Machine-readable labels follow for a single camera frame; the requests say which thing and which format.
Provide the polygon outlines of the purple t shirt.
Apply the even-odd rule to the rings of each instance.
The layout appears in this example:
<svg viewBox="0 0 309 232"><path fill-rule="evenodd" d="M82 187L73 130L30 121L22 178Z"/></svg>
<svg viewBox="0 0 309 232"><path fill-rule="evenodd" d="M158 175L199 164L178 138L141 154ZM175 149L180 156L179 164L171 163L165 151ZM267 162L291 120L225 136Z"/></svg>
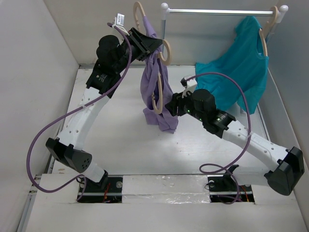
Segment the purple t shirt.
<svg viewBox="0 0 309 232"><path fill-rule="evenodd" d="M158 126L161 131L174 133L178 126L178 117L172 116L165 108L165 105L172 99L173 91L169 85L167 66L163 65L161 61L157 59L157 54L160 51L161 48L155 50L155 52L145 60L145 69L140 82L141 97L146 105L143 109L143 113L147 124ZM158 77L161 77L163 99L163 109L160 114L155 113L152 102L152 97L154 97L157 107L160 106L157 83Z"/></svg>

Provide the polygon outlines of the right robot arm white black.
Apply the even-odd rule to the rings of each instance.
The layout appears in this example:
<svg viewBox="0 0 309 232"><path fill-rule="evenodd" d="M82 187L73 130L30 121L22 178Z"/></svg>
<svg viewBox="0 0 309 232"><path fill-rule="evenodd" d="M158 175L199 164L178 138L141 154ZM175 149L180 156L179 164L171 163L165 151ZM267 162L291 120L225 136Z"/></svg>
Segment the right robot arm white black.
<svg viewBox="0 0 309 232"><path fill-rule="evenodd" d="M288 196L305 172L303 153L299 148L287 149L250 132L234 116L218 109L214 96L206 89L175 93L165 107L172 116L188 114L196 118L207 132L244 148L265 165L260 168L234 164L231 174L223 178L228 190L239 185L261 185Z"/></svg>

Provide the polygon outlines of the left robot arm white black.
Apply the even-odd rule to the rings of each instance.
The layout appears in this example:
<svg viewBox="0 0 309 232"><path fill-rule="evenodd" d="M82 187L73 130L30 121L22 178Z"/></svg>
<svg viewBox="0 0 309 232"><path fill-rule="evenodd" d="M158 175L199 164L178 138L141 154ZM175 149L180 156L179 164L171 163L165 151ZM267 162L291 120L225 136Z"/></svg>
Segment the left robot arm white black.
<svg viewBox="0 0 309 232"><path fill-rule="evenodd" d="M131 28L121 43L114 35L100 39L96 51L97 61L86 82L79 103L80 110L72 114L66 127L55 138L49 138L46 147L63 165L83 174L96 191L107 187L108 173L83 151L88 132L103 106L112 98L121 74L134 60L144 61L155 52L163 41Z"/></svg>

